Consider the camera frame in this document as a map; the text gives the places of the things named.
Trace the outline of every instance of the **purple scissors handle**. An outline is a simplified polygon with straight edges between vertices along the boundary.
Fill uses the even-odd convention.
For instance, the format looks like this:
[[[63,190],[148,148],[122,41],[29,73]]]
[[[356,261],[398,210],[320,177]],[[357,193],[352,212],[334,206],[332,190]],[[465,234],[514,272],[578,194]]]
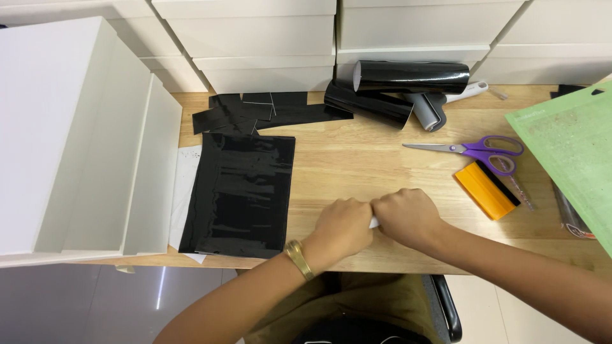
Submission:
[[[499,152],[486,152],[468,149],[467,151],[461,153],[461,155],[482,161],[487,167],[489,167],[489,170],[498,176],[511,176],[517,170],[517,164],[514,162],[514,160],[504,154],[500,154]],[[500,170],[499,168],[495,167],[495,165],[491,163],[492,159],[500,159],[505,162],[502,162],[504,170]]]
[[[505,142],[508,142],[508,143],[512,143],[517,148],[517,150],[516,151],[509,151],[509,150],[503,149],[503,148],[491,147],[491,146],[487,145],[487,141],[489,141],[489,140],[499,140],[499,141],[505,141]],[[467,149],[473,149],[475,151],[487,151],[487,152],[503,153],[503,154],[508,154],[508,155],[512,155],[512,156],[515,156],[515,157],[518,157],[519,155],[521,155],[525,151],[525,147],[523,147],[523,145],[520,142],[518,142],[517,140],[514,140],[513,138],[509,138],[509,137],[506,137],[506,136],[500,136],[500,135],[485,136],[485,137],[481,138],[480,141],[478,141],[478,142],[464,143],[464,144],[462,144],[462,146],[464,146]]]

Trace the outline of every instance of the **hand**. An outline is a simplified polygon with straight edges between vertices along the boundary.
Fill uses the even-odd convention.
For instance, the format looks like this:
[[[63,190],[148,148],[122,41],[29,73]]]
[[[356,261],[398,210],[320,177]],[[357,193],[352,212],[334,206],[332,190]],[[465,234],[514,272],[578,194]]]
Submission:
[[[319,274],[340,260],[368,247],[373,240],[369,228],[372,208],[354,198],[336,200],[326,206],[315,231],[302,241],[304,259]]]
[[[435,231],[446,224],[421,189],[401,189],[370,203],[386,236],[421,252],[432,247]]]

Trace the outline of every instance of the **felt edge squeegee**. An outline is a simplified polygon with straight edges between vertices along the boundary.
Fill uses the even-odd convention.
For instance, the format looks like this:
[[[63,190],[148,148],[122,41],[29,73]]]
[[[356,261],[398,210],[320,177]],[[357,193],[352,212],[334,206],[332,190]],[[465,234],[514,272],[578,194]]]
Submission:
[[[499,220],[521,202],[480,160],[455,173],[468,195],[493,220]]]

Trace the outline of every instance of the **gray floor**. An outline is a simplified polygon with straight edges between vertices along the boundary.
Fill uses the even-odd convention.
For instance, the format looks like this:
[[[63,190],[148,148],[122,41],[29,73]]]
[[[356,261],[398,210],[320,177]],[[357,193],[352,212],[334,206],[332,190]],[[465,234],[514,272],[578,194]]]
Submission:
[[[0,269],[2,341],[149,344],[234,270],[55,264]]]

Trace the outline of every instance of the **chair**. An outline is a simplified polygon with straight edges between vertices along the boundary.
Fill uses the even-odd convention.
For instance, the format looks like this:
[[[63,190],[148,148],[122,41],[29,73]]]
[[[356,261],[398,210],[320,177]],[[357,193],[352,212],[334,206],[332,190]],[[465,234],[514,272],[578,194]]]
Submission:
[[[461,321],[444,275],[421,275],[431,307],[431,317],[440,339],[447,344],[461,340]]]

